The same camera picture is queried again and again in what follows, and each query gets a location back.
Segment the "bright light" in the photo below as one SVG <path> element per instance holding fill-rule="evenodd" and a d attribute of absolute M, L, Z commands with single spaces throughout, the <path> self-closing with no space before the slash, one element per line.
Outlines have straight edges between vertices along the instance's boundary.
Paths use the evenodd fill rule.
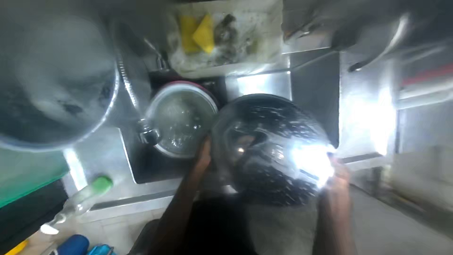
<path fill-rule="evenodd" d="M 69 174 L 74 180 L 74 185 L 76 186 L 78 191 L 83 189 L 88 185 L 88 183 L 87 178 L 85 177 L 85 173 L 83 172 L 82 164 L 80 163 L 76 152 L 73 148 L 68 148 L 63 150 L 63 155 L 69 167 Z"/>
<path fill-rule="evenodd" d="M 327 179 L 333 175 L 333 167 L 327 157 L 328 149 L 322 145 L 296 146 L 291 150 L 291 156 L 297 169 L 317 176 L 317 186 L 323 187 Z"/>

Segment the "person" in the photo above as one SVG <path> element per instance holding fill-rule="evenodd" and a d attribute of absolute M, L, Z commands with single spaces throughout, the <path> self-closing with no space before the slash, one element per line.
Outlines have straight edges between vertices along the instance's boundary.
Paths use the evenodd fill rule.
<path fill-rule="evenodd" d="M 256 254 L 244 207 L 235 196 L 193 202 L 211 162 L 211 139 L 202 143 L 192 171 L 182 180 L 152 237 L 149 255 Z M 319 195 L 313 255 L 353 252 L 348 169 L 330 156 L 335 175 Z"/>

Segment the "sink basin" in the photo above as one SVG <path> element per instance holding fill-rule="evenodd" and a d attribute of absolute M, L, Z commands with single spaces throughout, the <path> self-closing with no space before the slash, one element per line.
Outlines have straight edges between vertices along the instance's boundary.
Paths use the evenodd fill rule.
<path fill-rule="evenodd" d="M 269 93 L 293 101 L 309 110 L 323 125 L 333 146 L 338 146 L 339 56 L 328 49 L 285 54 L 276 68 L 241 77 L 216 77 L 192 80 L 217 99 L 219 109 L 237 97 Z M 176 74 L 150 73 L 152 91 L 181 80 Z M 63 178 L 68 196 L 82 189 L 99 175 L 108 175 L 114 186 L 81 221 L 96 221 L 167 206 L 182 177 L 194 160 L 164 156 L 152 146 L 142 144 L 137 131 L 139 116 L 124 86 L 120 86 L 112 114 L 104 126 L 63 153 L 70 168 Z M 213 172 L 208 172 L 204 188 L 224 187 Z"/>
<path fill-rule="evenodd" d="M 249 76 L 228 76 L 191 80 L 202 85 L 218 100 L 219 109 L 237 97 L 253 93 L 278 95 L 310 111 L 322 124 L 334 147 L 338 146 L 339 55 L 328 49 L 284 55 L 289 68 Z M 152 89 L 180 80 L 174 74 L 151 73 Z M 193 160 L 169 158 L 153 147 L 140 146 L 129 153 L 136 183 L 148 183 L 184 176 Z"/>

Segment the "yellow sponge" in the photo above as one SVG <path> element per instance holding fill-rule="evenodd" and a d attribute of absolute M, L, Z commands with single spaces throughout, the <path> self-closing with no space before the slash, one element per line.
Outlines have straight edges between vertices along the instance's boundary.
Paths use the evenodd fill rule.
<path fill-rule="evenodd" d="M 181 28 L 181 43 L 185 53 L 195 53 L 200 51 L 200 47 L 192 39 L 192 35 L 197 29 L 197 19 L 192 16 L 182 15 L 179 17 Z"/>
<path fill-rule="evenodd" d="M 206 14 L 198 26 L 192 39 L 206 52 L 211 53 L 214 49 L 214 28 L 212 18 Z"/>

